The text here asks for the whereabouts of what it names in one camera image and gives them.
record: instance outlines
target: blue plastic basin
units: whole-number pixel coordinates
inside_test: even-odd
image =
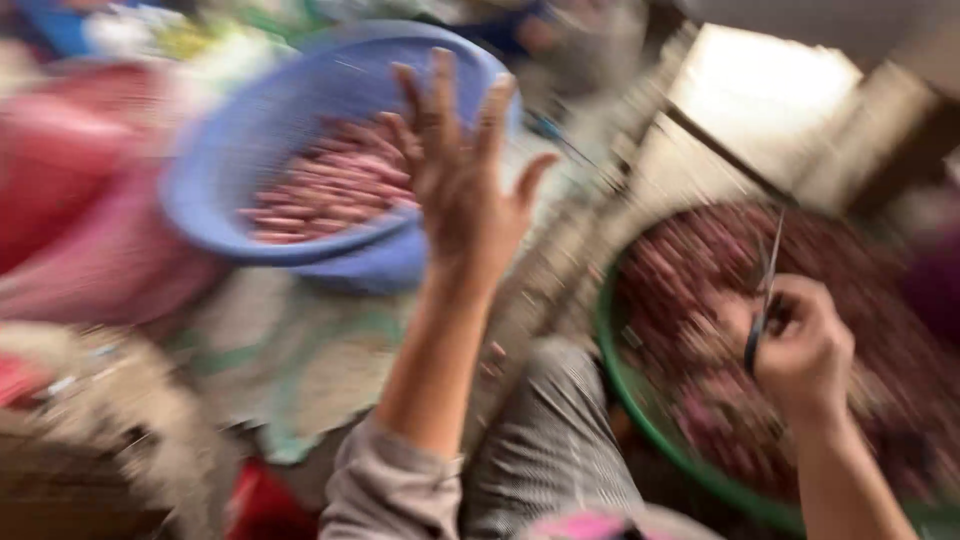
[[[369,118],[400,110],[391,63],[429,75],[430,49],[457,57],[457,105],[472,125],[486,88],[506,68],[490,53],[449,31],[410,21],[365,21],[318,35],[302,57],[246,86],[179,144],[180,157],[160,188],[164,211],[196,245],[247,264],[297,266],[333,258],[396,233],[420,220],[394,209],[362,232],[346,230],[319,240],[270,245],[247,238],[250,224],[236,215],[291,155],[323,133],[323,115]],[[512,131],[519,97],[508,113]]]

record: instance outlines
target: hand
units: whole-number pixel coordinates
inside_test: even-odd
[[[808,278],[778,275],[774,292],[783,295],[789,320],[780,333],[760,338],[756,381],[794,430],[845,421],[854,342],[829,291]],[[743,351],[760,307],[735,295],[720,295],[713,306],[732,344]]]
[[[417,89],[413,68],[396,64],[413,131],[398,114],[384,113],[382,119],[398,141],[423,208],[430,245],[428,276],[439,273],[492,290],[530,225],[540,177],[558,157],[537,156],[514,191],[501,192],[503,117],[516,82],[509,74],[497,77],[487,90],[474,133],[465,134],[454,103],[454,60],[450,51],[434,49],[433,87],[426,98]]]

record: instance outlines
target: pink fabric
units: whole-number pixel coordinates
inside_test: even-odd
[[[139,163],[68,233],[0,276],[0,319],[140,324],[195,297],[226,266],[188,245],[156,198],[162,163]]]

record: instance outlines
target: basket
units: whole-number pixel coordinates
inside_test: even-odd
[[[394,209],[332,236],[288,245],[247,238],[236,209],[309,140],[323,132],[323,115],[368,118],[401,107],[391,62],[429,73],[430,49],[457,57],[457,104],[471,125],[486,88],[506,68],[490,53],[446,30],[409,21],[365,21],[321,33],[304,55],[242,89],[180,142],[181,157],[160,190],[164,210],[196,245],[248,264],[297,266],[333,258],[371,244],[420,219],[413,209]],[[516,98],[508,126],[520,118]]]
[[[804,537],[804,520],[798,505],[761,495],[696,455],[676,427],[660,393],[642,371],[621,356],[621,351],[630,349],[622,335],[627,327],[627,309],[615,292],[620,262],[633,243],[627,244],[608,269],[594,315],[597,342],[614,393],[633,424],[654,446],[709,492],[772,528]],[[960,509],[956,506],[906,502],[903,508],[914,527],[928,535],[925,537],[955,538],[960,530]]]

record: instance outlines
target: red object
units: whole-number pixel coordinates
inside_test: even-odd
[[[54,375],[23,358],[0,353],[0,407],[33,408],[33,396],[50,385]]]
[[[183,240],[160,210],[163,164],[118,171],[70,231],[0,276],[0,320],[142,324],[219,279],[226,266]]]
[[[84,66],[3,104],[0,274],[66,232],[144,142],[155,100],[136,64]]]
[[[316,540],[320,521],[258,457],[248,457],[227,506],[227,540]]]

